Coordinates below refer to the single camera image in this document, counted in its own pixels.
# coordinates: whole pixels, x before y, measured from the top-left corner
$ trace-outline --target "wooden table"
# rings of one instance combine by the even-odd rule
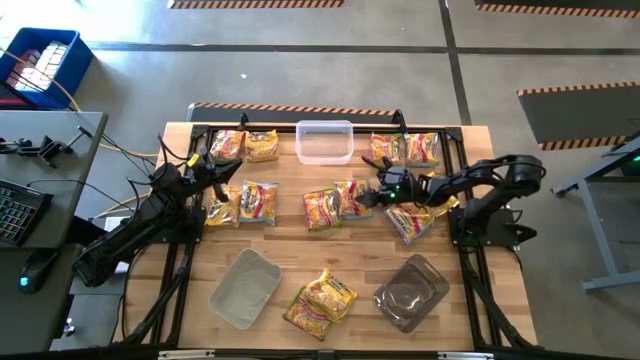
[[[168,123],[164,140],[177,155],[185,156],[191,123]],[[494,157],[487,127],[462,127],[470,164]],[[322,171],[303,166],[295,155],[295,135],[280,134],[277,162],[245,163],[231,185],[244,179],[279,181],[277,225],[241,224],[239,228],[207,228],[195,252],[180,334],[180,348],[262,348],[340,350],[471,350],[473,349],[460,260],[450,244],[446,218],[411,245],[404,245],[381,209],[373,220],[346,221],[342,229],[309,233],[305,226],[302,194],[333,186],[335,181],[368,176],[374,169],[360,155],[368,153],[368,135],[355,135],[355,153],[347,166]],[[444,174],[441,165],[435,171]],[[482,196],[487,189],[477,189]],[[242,249],[252,248],[282,268],[282,280],[256,322],[238,330],[209,309],[208,300]],[[127,329],[147,313],[160,287],[167,246],[150,246],[136,261],[127,295]],[[374,291],[386,282],[407,258],[425,256],[446,279],[449,294],[410,333],[398,331],[373,305]],[[494,297],[509,320],[529,341],[536,341],[527,295],[518,263],[504,249],[487,248]],[[285,309],[300,289],[329,268],[359,296],[345,320],[332,327],[319,342],[282,319]],[[171,323],[173,303],[164,322],[163,339]],[[485,338],[486,310],[478,307]]]

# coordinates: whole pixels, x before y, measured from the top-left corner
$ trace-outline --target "blue plastic bin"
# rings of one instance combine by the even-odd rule
[[[62,57],[62,62],[58,67],[53,79],[62,85],[69,94],[75,94],[84,73],[87,71],[93,53],[87,44],[80,39],[80,33],[73,30],[53,30],[22,28],[16,34],[13,41],[7,48],[9,52],[16,56],[22,56],[27,50],[34,49],[43,52],[52,41],[58,41],[68,45],[69,49]],[[6,81],[11,74],[11,70],[16,64],[16,60],[7,54],[0,57],[0,79]],[[71,100],[55,84],[49,84],[46,91],[21,90],[20,91],[36,105],[52,109],[64,109]]]

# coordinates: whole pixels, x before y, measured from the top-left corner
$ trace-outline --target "black and orange hazard tape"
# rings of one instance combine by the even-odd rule
[[[476,0],[480,11],[640,19],[637,0]]]
[[[344,0],[170,0],[170,9],[335,8]]]
[[[640,131],[640,82],[519,90],[544,151],[614,146]]]
[[[630,82],[606,83],[606,84],[595,84],[595,85],[574,85],[574,86],[557,86],[557,87],[540,88],[540,89],[525,89],[525,90],[518,90],[518,96],[531,95],[531,94],[556,93],[556,92],[564,92],[564,91],[605,90],[605,89],[613,89],[613,88],[627,87],[627,86],[640,86],[640,82],[630,81]]]
[[[252,122],[297,122],[300,120],[337,119],[348,120],[353,123],[370,123],[372,117],[385,121],[389,120],[393,117],[395,110],[196,102],[189,106],[187,120],[192,122],[237,121],[243,113],[246,113]]]

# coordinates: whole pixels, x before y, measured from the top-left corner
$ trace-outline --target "gray floor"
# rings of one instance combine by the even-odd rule
[[[61,0],[26,19],[24,2],[6,12],[0,37],[22,26],[80,30],[88,41],[180,44],[446,44],[437,0],[347,0],[339,9],[168,10],[160,0]],[[459,46],[637,47],[640,20],[477,12],[449,0]],[[67,16],[51,16],[54,10]],[[96,51],[76,97],[106,111],[121,146],[156,152],[156,132],[182,121],[195,101],[401,108],[407,120],[459,124],[448,56],[442,54]],[[596,161],[603,149],[541,152],[518,89],[637,79],[635,56],[463,55],[461,71],[473,124],[488,125],[496,155],[531,153],[549,170],[544,187]],[[132,196],[124,177],[142,176],[122,156],[100,150],[89,181],[116,198]],[[86,191],[80,215],[111,206]],[[522,222],[539,231],[521,257],[541,345],[561,351],[640,358],[640,286],[585,295],[580,282],[605,274],[581,200],[547,191],[517,201]]]

